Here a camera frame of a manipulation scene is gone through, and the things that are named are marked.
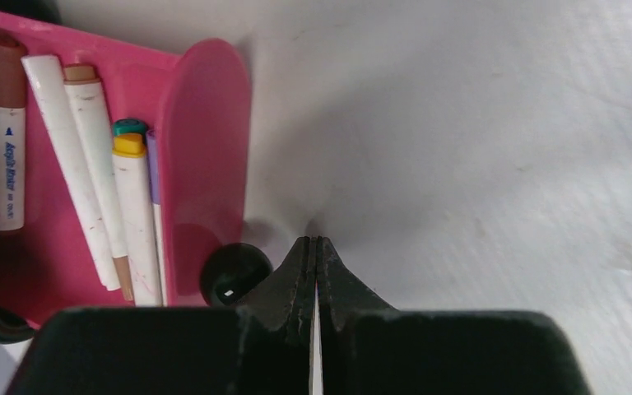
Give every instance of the pink plastic organizer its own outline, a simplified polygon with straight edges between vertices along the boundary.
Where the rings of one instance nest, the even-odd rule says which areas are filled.
[[[156,127],[170,303],[205,305],[202,265],[239,241],[243,220],[251,91],[240,56],[219,39],[178,57],[1,12],[0,32],[30,54],[96,65],[111,117]],[[31,93],[26,133],[26,226],[0,239],[0,305],[37,328],[66,307],[126,304],[98,280]]]

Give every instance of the black knob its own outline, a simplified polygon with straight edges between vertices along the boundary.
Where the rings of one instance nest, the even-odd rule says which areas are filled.
[[[230,306],[272,273],[270,260],[251,244],[220,247],[200,272],[200,291],[210,306]]]

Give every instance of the marker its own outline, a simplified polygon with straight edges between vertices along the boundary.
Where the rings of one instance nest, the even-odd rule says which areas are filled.
[[[119,119],[113,123],[113,136],[124,133],[139,133],[144,135],[149,127],[143,121],[136,118]]]
[[[118,290],[120,285],[113,265],[103,214],[95,196],[76,123],[69,108],[59,59],[54,55],[31,55],[23,57],[21,62],[42,114],[59,168],[67,183],[100,282],[108,290]]]
[[[159,263],[149,169],[141,134],[121,134],[113,140],[113,168],[127,237],[134,304],[161,306]]]
[[[161,299],[163,305],[168,305],[168,290],[165,278],[165,256],[163,250],[163,229],[161,228],[161,197],[159,185],[159,162],[156,148],[156,130],[151,129],[146,133],[146,144],[149,149],[149,177],[151,178],[151,205],[154,209],[154,227],[156,229],[156,255],[159,262],[159,275],[161,283]]]
[[[26,47],[0,36],[0,234],[15,234],[25,224]]]
[[[103,84],[90,64],[70,64],[64,66],[64,90],[69,98],[95,196],[103,214],[103,224],[123,297],[125,300],[134,300],[122,212],[115,187],[113,158],[110,155],[113,138],[110,136],[110,118]]]

